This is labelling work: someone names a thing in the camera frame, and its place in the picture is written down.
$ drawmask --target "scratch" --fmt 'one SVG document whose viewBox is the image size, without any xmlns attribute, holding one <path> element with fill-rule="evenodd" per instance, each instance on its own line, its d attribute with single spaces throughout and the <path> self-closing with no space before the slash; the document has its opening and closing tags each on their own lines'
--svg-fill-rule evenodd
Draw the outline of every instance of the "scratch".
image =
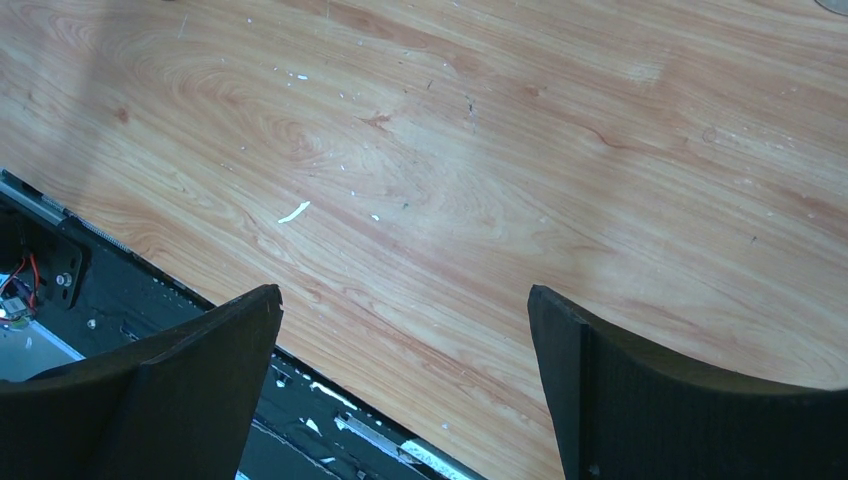
<svg viewBox="0 0 848 480">
<path fill-rule="evenodd" d="M 301 214 L 301 212 L 303 212 L 304 210 L 306 210 L 306 207 L 308 207 L 310 203 L 312 203 L 312 202 L 308 202 L 308 201 L 307 201 L 307 202 L 303 202 L 303 203 L 301 203 L 301 204 L 300 204 L 300 206 L 299 206 L 299 207 L 297 207 L 297 209 L 296 209 L 295 211 L 293 211 L 291 214 L 289 214 L 289 216 L 287 216 L 287 217 L 284 217 L 284 218 L 281 218 L 281 219 L 277 220 L 277 223 L 287 223 L 287 222 L 291 222 L 291 221 L 292 221 L 292 220 L 294 220 L 294 219 L 295 219 L 298 215 L 300 215 L 300 214 Z"/>
<path fill-rule="evenodd" d="M 185 18 L 183 18 L 183 24 L 182 24 L 182 26 L 180 27 L 180 33 L 178 33 L 178 34 L 177 34 L 177 40 L 179 40 L 180 38 L 182 38 L 182 37 L 183 37 L 183 29 L 185 28 L 185 22 L 186 22 L 186 20 L 188 20 L 188 14 L 187 14 L 187 13 L 186 13 Z"/>
</svg>

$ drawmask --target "wooden table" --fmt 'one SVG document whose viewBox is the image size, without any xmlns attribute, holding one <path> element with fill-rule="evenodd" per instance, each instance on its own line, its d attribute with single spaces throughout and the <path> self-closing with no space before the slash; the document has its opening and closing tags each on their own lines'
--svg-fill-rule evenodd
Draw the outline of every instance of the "wooden table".
<svg viewBox="0 0 848 480">
<path fill-rule="evenodd" d="M 848 386 L 848 19 L 812 0 L 7 0 L 3 163 L 491 479 L 562 476 L 548 284 Z M 285 223 L 302 203 L 299 215 Z"/>
</svg>

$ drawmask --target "wire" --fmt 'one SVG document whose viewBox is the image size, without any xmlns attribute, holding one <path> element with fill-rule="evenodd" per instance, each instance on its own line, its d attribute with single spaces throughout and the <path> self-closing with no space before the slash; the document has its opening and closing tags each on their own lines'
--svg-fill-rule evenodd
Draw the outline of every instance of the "wire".
<svg viewBox="0 0 848 480">
<path fill-rule="evenodd" d="M 29 295 L 29 308 L 35 310 L 35 294 L 38 293 L 38 284 L 41 282 L 41 278 L 38 276 L 38 264 L 35 263 L 35 254 L 31 253 L 29 256 L 29 263 L 32 265 L 32 275 L 33 275 L 33 284 L 32 284 L 32 293 Z"/>
<path fill-rule="evenodd" d="M 0 285 L 0 294 L 2 294 L 4 290 L 6 290 L 6 285 L 9 285 L 9 282 L 11 282 L 13 278 L 15 278 L 19 273 L 21 273 L 21 270 L 23 270 L 25 266 L 26 266 L 26 257 L 24 257 L 21 260 L 21 266 L 18 267 L 17 270 L 15 270 L 15 273 L 9 275 L 9 278 L 4 280 L 3 284 Z"/>
</svg>

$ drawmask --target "screw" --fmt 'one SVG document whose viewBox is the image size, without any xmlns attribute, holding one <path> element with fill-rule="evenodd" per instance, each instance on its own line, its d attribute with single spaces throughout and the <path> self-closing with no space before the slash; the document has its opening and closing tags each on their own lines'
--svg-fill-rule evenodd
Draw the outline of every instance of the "screw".
<svg viewBox="0 0 848 480">
<path fill-rule="evenodd" d="M 73 281 L 74 277 L 72 277 L 70 273 L 65 272 L 60 275 L 56 275 L 56 284 L 60 287 L 70 287 Z"/>
</svg>

